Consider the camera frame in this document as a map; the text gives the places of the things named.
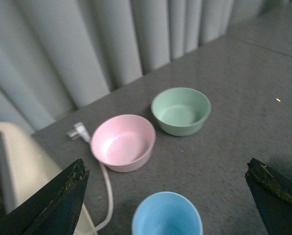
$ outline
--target white power cord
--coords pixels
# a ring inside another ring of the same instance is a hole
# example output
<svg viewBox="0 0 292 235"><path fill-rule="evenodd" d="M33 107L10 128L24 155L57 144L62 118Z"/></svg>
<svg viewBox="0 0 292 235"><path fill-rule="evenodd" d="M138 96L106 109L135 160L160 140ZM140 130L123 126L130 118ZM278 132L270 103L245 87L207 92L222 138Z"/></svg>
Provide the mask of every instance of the white power cord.
<svg viewBox="0 0 292 235"><path fill-rule="evenodd" d="M84 124L82 122L79 122L79 123L75 124L74 127L75 127L77 134L80 137L82 137L82 139L85 142L90 144L90 135L89 135L88 131L86 130ZM75 134L69 133L69 136L72 138L75 138ZM112 218L112 214L113 214L113 193L112 193L111 182L110 182L109 175L108 175L108 172L107 172L105 165L103 165L101 162L99 162L99 164L100 164L100 168L101 168L103 177L105 179L106 187L107 187L108 213L107 213L105 220L102 221L97 226L95 226L94 235L98 235L98 231L101 230L102 228L104 228L110 222L110 220Z"/></svg>

